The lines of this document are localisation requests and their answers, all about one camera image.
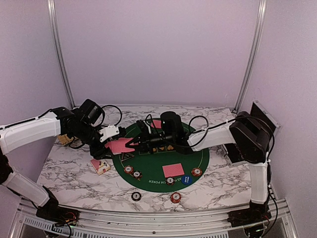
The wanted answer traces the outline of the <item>red chips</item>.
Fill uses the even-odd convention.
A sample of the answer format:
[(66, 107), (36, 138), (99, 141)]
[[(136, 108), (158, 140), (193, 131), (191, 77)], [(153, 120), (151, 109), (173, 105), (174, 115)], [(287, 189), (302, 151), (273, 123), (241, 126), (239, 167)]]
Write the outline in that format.
[(125, 167), (124, 167), (124, 172), (125, 172), (126, 174), (132, 174), (132, 173), (134, 172), (134, 169), (133, 169), (132, 166), (125, 166)]
[(191, 174), (195, 177), (199, 177), (203, 174), (203, 171), (200, 168), (193, 168)]

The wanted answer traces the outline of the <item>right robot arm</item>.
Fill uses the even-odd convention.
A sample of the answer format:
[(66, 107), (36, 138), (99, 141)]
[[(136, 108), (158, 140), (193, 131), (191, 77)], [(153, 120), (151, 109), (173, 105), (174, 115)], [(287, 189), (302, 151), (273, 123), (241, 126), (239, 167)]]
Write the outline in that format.
[(218, 145), (229, 145), (247, 162), (251, 176), (250, 207), (245, 217), (256, 222), (264, 215), (269, 200), (270, 178), (268, 157), (273, 149), (274, 130), (263, 118), (240, 112), (235, 118), (206, 129), (185, 130), (181, 117), (172, 111), (160, 115), (161, 130), (150, 132), (144, 120), (138, 120), (140, 134), (125, 146), (152, 153), (156, 147), (171, 145), (180, 154), (191, 154)]

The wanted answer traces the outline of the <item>red playing card deck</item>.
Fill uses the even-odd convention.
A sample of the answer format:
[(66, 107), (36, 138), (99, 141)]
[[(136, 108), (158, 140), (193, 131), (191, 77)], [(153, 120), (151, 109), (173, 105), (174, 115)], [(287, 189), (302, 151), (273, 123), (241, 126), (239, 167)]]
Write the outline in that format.
[(131, 140), (132, 138), (119, 138), (118, 140), (113, 140), (108, 142), (105, 145), (105, 148), (109, 148), (114, 155), (120, 154), (120, 153), (134, 152), (135, 149), (128, 148), (125, 146), (125, 144)]

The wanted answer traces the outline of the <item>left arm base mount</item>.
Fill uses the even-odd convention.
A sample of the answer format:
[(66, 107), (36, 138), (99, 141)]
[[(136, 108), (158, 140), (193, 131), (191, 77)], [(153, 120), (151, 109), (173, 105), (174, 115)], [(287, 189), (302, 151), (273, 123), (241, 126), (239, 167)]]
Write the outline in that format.
[(56, 222), (59, 225), (76, 225), (79, 214), (78, 210), (59, 206), (52, 209), (39, 208), (36, 212), (37, 217)]

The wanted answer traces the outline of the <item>triangular all-in dealer button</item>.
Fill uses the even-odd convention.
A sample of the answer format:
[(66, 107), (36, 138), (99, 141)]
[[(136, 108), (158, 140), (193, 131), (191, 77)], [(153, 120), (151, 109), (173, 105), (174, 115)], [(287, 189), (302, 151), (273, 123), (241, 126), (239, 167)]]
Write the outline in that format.
[(135, 156), (132, 153), (122, 153), (121, 162), (127, 161), (129, 159), (134, 158)]

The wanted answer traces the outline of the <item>round green poker mat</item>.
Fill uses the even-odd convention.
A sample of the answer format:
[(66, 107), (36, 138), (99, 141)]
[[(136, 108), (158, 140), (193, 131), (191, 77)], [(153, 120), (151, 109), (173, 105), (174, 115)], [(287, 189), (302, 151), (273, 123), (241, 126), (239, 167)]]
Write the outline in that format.
[[(135, 157), (127, 161), (121, 162), (121, 156), (115, 155), (113, 165), (119, 175), (130, 185), (141, 190), (149, 192), (167, 193), (185, 189), (203, 176), (195, 177), (191, 174), (193, 168), (200, 168), (203, 173), (206, 171), (210, 161), (209, 149), (204, 149), (199, 152), (194, 152), (189, 155), (183, 155), (176, 152), (172, 146), (167, 146), (165, 149), (156, 148), (152, 154), (141, 153), (138, 151), (131, 152)], [(189, 175), (193, 178), (191, 185), (184, 185), (181, 182), (182, 176), (175, 178), (174, 185), (167, 185), (163, 174), (162, 166), (181, 163), (184, 175)], [(142, 173), (141, 179), (135, 179), (132, 174), (124, 172), (125, 166), (132, 166), (134, 171)]]

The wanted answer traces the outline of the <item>woven bamboo tray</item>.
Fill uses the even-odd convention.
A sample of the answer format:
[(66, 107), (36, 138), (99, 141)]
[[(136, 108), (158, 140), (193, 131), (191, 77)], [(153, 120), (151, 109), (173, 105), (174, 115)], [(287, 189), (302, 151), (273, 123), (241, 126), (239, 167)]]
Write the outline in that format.
[(74, 137), (69, 138), (66, 134), (65, 135), (58, 135), (57, 138), (58, 138), (59, 142), (61, 143), (61, 145), (63, 145), (63, 146), (70, 144), (74, 139)]

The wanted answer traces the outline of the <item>black poker chip stack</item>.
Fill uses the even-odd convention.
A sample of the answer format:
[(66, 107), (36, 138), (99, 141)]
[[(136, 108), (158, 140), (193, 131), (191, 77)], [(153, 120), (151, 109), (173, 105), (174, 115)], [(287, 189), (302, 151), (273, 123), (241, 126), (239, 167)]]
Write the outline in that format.
[(142, 198), (142, 195), (139, 192), (134, 192), (134, 193), (131, 194), (131, 199), (133, 201), (140, 201), (141, 198)]

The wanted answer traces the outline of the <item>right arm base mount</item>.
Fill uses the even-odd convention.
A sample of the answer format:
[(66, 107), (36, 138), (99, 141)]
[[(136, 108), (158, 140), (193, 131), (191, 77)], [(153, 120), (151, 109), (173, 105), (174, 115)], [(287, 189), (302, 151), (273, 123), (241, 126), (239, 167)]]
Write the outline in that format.
[(271, 218), (272, 215), (270, 212), (265, 212), (262, 214), (259, 210), (242, 209), (229, 212), (227, 221), (232, 227), (238, 227), (266, 221)]

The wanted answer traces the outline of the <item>playing card box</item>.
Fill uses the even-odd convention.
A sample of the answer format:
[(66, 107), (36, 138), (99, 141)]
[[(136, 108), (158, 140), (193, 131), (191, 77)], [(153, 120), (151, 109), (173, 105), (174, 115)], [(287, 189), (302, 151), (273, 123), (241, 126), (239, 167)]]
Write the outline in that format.
[(92, 159), (90, 162), (98, 175), (104, 174), (111, 168), (109, 163), (104, 159), (102, 160)]

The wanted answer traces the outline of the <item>blue small blind button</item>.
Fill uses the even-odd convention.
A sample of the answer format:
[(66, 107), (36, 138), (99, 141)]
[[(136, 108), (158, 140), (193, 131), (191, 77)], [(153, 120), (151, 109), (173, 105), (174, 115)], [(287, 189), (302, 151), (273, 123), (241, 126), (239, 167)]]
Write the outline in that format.
[(184, 175), (181, 178), (181, 182), (184, 185), (191, 185), (193, 183), (193, 178), (191, 176), (189, 176), (189, 175)]

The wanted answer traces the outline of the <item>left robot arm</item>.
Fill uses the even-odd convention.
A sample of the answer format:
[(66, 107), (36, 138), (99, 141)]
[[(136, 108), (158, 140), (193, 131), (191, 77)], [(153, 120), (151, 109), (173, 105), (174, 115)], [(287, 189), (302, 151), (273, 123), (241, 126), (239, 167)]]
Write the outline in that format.
[(24, 158), (16, 150), (36, 141), (51, 140), (59, 135), (77, 137), (82, 144), (89, 145), (91, 156), (96, 159), (110, 157), (112, 152), (106, 143), (119, 135), (116, 124), (108, 126), (96, 124), (99, 117), (104, 118), (102, 107), (87, 99), (80, 107), (72, 110), (66, 107), (48, 109), (45, 113), (0, 127), (0, 185), (14, 194), (31, 200), (37, 209), (36, 215), (58, 223), (68, 215), (76, 215), (77, 210), (59, 206), (57, 198), (46, 187), (35, 183), (28, 175), (16, 167)]

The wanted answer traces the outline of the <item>card dealt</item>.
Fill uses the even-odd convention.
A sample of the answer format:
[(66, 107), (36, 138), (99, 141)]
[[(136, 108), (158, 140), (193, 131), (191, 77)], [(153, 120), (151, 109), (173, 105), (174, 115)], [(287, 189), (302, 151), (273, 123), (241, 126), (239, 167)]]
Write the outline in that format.
[(152, 126), (153, 128), (155, 127), (155, 128), (161, 129), (161, 121), (155, 119), (155, 120), (153, 120), (151, 126)]
[(181, 163), (164, 165), (162, 166), (162, 169), (165, 178), (177, 177), (185, 174)]

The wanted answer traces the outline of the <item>red poker chip stack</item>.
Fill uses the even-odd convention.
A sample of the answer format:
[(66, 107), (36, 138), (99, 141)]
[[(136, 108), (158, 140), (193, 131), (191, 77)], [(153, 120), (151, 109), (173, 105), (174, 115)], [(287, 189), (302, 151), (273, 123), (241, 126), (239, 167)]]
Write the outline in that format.
[(174, 192), (170, 196), (170, 201), (172, 203), (179, 203), (181, 200), (181, 194), (179, 192)]

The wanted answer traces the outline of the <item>black chips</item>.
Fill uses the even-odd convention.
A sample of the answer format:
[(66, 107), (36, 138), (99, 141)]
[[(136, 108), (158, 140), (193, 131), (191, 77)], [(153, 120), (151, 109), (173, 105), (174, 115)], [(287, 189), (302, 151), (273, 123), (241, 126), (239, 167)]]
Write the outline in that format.
[(165, 179), (165, 183), (166, 183), (167, 185), (174, 185), (174, 184), (175, 184), (175, 178), (173, 178), (173, 177), (167, 177), (167, 178)]
[(143, 176), (140, 171), (134, 171), (132, 175), (135, 179), (141, 179), (141, 177)]

